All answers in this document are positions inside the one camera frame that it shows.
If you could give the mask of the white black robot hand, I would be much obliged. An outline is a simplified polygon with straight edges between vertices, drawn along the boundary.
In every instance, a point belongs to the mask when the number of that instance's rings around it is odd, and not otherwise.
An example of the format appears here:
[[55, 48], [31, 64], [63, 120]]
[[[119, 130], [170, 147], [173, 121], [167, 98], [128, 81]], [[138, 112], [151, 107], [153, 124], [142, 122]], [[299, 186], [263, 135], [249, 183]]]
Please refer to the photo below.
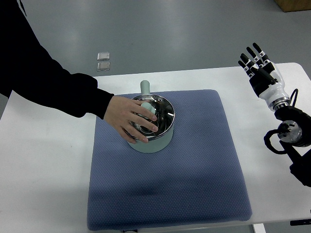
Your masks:
[[238, 64], [249, 77], [256, 96], [265, 100], [271, 111], [289, 106], [291, 99], [284, 90], [285, 82], [276, 65], [257, 43], [253, 43], [253, 48], [247, 47], [246, 50], [251, 57], [242, 53]]

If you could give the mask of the person's bare hand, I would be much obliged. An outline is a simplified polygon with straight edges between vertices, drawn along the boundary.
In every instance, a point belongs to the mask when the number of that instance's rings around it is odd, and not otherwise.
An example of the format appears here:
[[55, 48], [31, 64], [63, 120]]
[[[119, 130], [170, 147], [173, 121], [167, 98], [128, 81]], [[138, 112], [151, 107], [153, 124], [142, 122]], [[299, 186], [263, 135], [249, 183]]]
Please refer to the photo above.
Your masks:
[[152, 132], [158, 127], [153, 124], [157, 120], [155, 114], [142, 107], [143, 101], [113, 96], [104, 115], [104, 120], [129, 143], [135, 144], [136, 139], [148, 143], [148, 138], [141, 134], [131, 123], [141, 125]]

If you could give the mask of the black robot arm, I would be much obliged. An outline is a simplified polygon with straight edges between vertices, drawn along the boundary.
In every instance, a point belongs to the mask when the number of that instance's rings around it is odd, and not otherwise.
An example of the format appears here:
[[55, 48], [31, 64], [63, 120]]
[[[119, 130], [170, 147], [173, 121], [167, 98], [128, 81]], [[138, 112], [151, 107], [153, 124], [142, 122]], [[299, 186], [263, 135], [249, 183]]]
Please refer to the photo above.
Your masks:
[[[300, 155], [296, 147], [311, 145], [311, 117], [295, 107], [298, 96], [296, 88], [290, 97], [290, 105], [276, 108], [275, 117], [282, 121], [277, 129], [267, 132], [263, 140], [266, 147], [275, 154], [286, 154], [292, 161], [290, 172], [304, 185], [311, 185], [311, 151]], [[283, 150], [277, 150], [271, 144], [270, 138], [276, 134]]]

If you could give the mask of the black sleeved forearm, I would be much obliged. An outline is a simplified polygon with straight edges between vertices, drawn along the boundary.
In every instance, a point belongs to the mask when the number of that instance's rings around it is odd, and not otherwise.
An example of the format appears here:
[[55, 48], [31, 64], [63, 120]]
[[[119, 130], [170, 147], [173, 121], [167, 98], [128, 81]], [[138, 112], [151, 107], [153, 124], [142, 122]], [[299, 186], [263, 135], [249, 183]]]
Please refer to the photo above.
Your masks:
[[40, 45], [16, 0], [0, 2], [0, 92], [74, 117], [91, 113], [103, 118], [113, 94], [98, 88], [95, 78], [64, 69]]

